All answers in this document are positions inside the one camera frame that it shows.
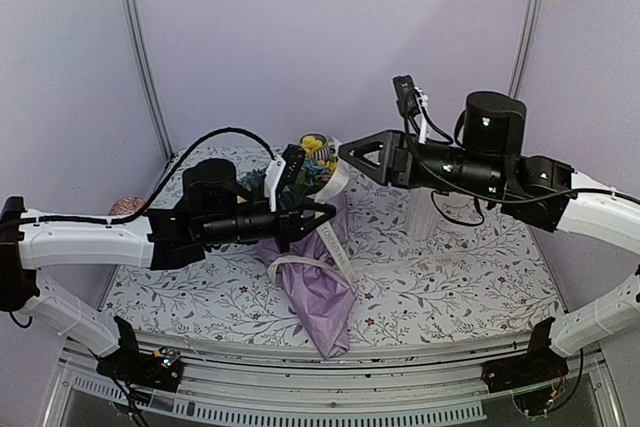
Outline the purple pink wrapping paper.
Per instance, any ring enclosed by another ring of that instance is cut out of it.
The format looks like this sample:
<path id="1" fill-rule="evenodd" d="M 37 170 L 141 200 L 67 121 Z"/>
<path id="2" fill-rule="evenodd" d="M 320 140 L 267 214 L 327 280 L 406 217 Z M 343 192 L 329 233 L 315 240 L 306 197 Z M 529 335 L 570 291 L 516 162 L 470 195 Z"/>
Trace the purple pink wrapping paper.
<path id="1" fill-rule="evenodd" d="M 338 194 L 329 203 L 336 207 L 331 224 L 346 246 L 349 237 L 346 194 Z M 259 241 L 255 249 L 267 268 L 271 262 L 285 255 L 325 258 L 329 263 L 327 249 L 315 231 L 292 243 L 289 252 L 284 254 L 271 239 Z M 276 281 L 321 357 L 330 359 L 345 354 L 349 350 L 348 319 L 356 301 L 354 290 L 341 285 L 333 272 L 299 264 L 282 265 Z"/>

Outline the cream ribbon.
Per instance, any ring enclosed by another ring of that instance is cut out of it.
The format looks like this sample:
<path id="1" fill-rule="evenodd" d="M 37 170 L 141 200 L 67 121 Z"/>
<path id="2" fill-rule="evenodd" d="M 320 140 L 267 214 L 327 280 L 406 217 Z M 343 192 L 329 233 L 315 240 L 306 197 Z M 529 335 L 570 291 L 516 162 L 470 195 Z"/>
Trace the cream ribbon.
<path id="1" fill-rule="evenodd" d="M 327 204 L 329 200 L 334 200 L 338 194 L 342 193 L 349 181 L 349 168 L 344 161 L 336 160 L 334 162 L 335 169 L 331 172 L 329 180 L 324 187 L 315 194 L 314 199 L 321 204 Z M 325 258 L 314 259 L 309 257 L 301 257 L 294 255 L 285 255 L 271 262 L 267 268 L 269 278 L 275 282 L 278 275 L 278 269 L 282 265 L 299 264 L 305 266 L 313 266 L 326 272 L 333 272 L 338 277 L 338 282 L 346 288 L 353 290 L 354 283 L 359 280 L 349 255 L 343 247 L 343 242 L 339 239 L 334 230 L 331 221 L 322 221 L 315 229 L 320 240 L 327 249 L 328 256 L 332 259 L 332 263 L 326 262 Z"/>

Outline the artificial flower bouquet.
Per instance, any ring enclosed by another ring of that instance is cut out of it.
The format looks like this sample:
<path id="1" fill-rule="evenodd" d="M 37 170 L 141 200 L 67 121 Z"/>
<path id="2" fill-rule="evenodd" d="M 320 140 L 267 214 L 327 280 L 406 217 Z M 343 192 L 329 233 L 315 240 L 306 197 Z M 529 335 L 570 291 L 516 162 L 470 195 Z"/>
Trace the artificial flower bouquet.
<path id="1" fill-rule="evenodd" d="M 313 154 L 321 147 L 321 134 L 306 134 L 301 137 L 295 145 L 301 146 L 306 152 L 306 159 L 298 173 L 297 179 L 293 185 L 286 186 L 285 192 L 289 192 L 295 196 L 312 197 L 318 193 L 329 180 L 331 172 L 335 169 L 332 161 L 318 161 L 313 158 Z M 247 171 L 239 180 L 239 185 L 252 194 L 254 198 L 263 197 L 263 184 L 268 163 L 259 168 L 252 168 Z"/>

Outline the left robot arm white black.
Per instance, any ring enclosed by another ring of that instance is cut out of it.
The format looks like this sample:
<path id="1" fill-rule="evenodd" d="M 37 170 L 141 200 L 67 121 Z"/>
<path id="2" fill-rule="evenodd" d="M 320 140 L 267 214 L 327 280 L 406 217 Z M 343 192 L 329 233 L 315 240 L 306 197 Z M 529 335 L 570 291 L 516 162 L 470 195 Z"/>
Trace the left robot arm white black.
<path id="1" fill-rule="evenodd" d="M 10 197 L 1 213 L 1 309 L 48 323 L 82 343 L 128 381 L 148 373 L 131 325 L 90 308 L 42 269 L 67 265 L 128 265 L 178 270 L 225 244 L 272 239 L 280 251 L 332 219 L 336 209 L 285 191 L 294 168 L 276 158 L 267 168 L 261 198 L 237 181 L 235 165 L 214 158 L 182 174 L 174 207 L 140 210 L 130 217 L 87 217 L 28 210 Z"/>

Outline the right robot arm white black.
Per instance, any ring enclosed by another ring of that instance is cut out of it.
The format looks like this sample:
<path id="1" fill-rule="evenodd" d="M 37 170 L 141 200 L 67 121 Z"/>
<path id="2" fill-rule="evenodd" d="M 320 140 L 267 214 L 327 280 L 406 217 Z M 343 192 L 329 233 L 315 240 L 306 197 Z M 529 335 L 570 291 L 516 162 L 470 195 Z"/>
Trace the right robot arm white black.
<path id="1" fill-rule="evenodd" d="M 639 271 L 618 266 L 639 256 L 639 201 L 572 166 L 522 153 L 526 107 L 504 94 L 469 94 L 452 139 L 433 141 L 408 128 L 343 144 L 339 156 L 380 185 L 461 194 L 548 234 L 554 265 L 572 274 L 581 261 L 612 274 L 587 290 L 583 306 L 537 325 L 517 374 L 537 383 L 579 349 L 629 329 L 639 320 Z"/>

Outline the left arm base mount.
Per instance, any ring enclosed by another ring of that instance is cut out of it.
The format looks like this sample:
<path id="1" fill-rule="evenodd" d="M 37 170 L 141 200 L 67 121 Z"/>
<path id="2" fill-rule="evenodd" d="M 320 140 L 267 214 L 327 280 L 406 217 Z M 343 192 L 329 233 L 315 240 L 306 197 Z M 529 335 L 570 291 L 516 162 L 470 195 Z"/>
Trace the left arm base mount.
<path id="1" fill-rule="evenodd" d="M 184 363 L 171 349 L 153 353 L 138 348 L 119 347 L 115 352 L 97 358 L 98 374 L 125 384 L 176 393 L 182 380 Z"/>

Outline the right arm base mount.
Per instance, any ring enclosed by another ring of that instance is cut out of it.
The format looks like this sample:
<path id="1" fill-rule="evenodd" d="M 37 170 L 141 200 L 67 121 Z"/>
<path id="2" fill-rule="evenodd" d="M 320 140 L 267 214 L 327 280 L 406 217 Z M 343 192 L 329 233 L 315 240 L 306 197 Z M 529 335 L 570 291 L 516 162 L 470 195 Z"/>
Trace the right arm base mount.
<path id="1" fill-rule="evenodd" d="M 516 409 L 533 418 L 554 407 L 568 373 L 565 358 L 543 350 L 487 361 L 481 380 L 490 393 L 511 392 Z"/>

